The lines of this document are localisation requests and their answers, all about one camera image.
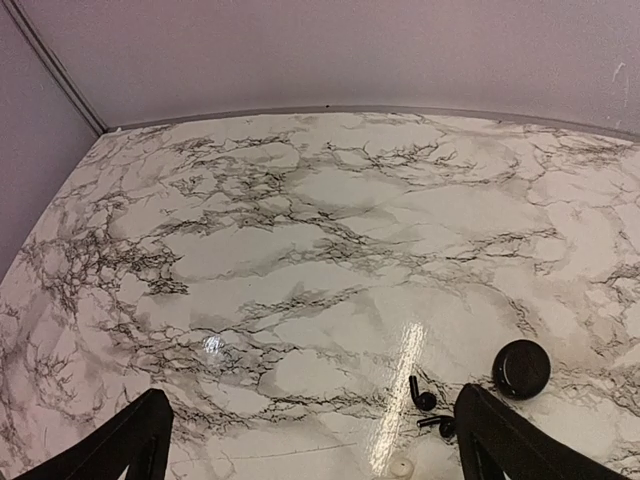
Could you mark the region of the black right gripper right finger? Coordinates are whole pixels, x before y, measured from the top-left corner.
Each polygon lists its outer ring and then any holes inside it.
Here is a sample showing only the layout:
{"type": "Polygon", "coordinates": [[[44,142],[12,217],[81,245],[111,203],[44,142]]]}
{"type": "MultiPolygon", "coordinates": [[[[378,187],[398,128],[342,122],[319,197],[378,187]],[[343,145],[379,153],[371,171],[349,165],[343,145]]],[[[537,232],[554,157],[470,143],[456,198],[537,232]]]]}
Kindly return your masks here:
{"type": "Polygon", "coordinates": [[[468,383],[454,406],[466,479],[621,479],[554,440],[483,387],[468,383]]]}

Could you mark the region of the white oval charging case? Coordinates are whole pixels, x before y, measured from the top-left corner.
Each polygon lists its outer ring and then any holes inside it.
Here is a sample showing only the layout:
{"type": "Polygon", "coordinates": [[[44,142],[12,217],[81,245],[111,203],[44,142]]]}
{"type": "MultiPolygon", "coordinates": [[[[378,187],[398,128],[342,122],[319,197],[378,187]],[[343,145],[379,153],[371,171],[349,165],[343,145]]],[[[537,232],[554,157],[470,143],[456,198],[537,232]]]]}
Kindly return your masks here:
{"type": "Polygon", "coordinates": [[[394,458],[388,467],[388,474],[393,479],[410,479],[414,473],[414,463],[404,457],[394,458]]]}

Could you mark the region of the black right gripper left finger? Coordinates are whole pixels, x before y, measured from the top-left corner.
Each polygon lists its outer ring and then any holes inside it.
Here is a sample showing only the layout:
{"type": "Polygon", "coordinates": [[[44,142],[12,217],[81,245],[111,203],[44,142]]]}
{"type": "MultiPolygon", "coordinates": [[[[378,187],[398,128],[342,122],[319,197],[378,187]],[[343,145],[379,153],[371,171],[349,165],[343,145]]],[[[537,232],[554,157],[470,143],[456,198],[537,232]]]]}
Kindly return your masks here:
{"type": "Polygon", "coordinates": [[[21,479],[163,479],[174,413],[148,389],[85,439],[21,474],[21,479]]]}

